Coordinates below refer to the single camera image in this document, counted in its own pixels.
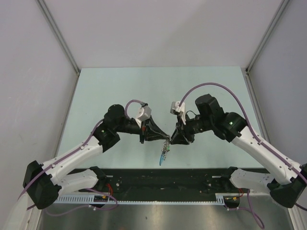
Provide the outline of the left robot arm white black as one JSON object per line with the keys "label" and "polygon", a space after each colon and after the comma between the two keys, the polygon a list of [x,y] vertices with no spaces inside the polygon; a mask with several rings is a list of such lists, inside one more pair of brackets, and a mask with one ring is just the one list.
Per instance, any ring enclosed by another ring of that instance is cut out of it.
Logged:
{"label": "left robot arm white black", "polygon": [[87,159],[115,146],[120,141],[120,133],[137,135],[140,143],[170,139],[154,122],[148,104],[141,104],[136,118],[129,118],[122,105],[114,104],[89,137],[73,150],[44,163],[29,163],[22,194],[28,195],[37,209],[45,209],[65,193],[83,189],[102,191],[106,186],[106,176],[99,167],[91,167],[82,173],[71,172]]}

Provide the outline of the large metal keyring blue handle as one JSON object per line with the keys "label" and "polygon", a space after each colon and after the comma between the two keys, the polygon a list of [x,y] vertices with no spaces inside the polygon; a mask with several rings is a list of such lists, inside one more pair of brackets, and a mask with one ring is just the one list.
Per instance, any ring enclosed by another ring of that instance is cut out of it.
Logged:
{"label": "large metal keyring blue handle", "polygon": [[161,166],[162,163],[166,160],[166,157],[167,157],[167,154],[168,154],[167,147],[169,147],[169,146],[170,146],[170,142],[168,140],[166,140],[163,143],[163,147],[161,149],[161,156],[160,156],[160,160],[159,160],[159,166]]}

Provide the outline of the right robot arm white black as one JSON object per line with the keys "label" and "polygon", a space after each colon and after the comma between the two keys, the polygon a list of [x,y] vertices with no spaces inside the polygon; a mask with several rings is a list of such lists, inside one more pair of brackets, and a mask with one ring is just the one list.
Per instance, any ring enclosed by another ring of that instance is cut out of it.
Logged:
{"label": "right robot arm white black", "polygon": [[239,114],[224,112],[210,94],[197,98],[195,105],[199,114],[190,119],[184,103],[172,102],[170,112],[177,116],[177,123],[170,143],[189,145],[194,142],[195,134],[212,131],[219,139],[247,152],[268,171],[258,173],[230,167],[221,180],[226,192],[233,192],[237,188],[250,189],[269,194],[283,207],[294,207],[307,187],[307,166],[280,153],[249,127],[246,119]]}

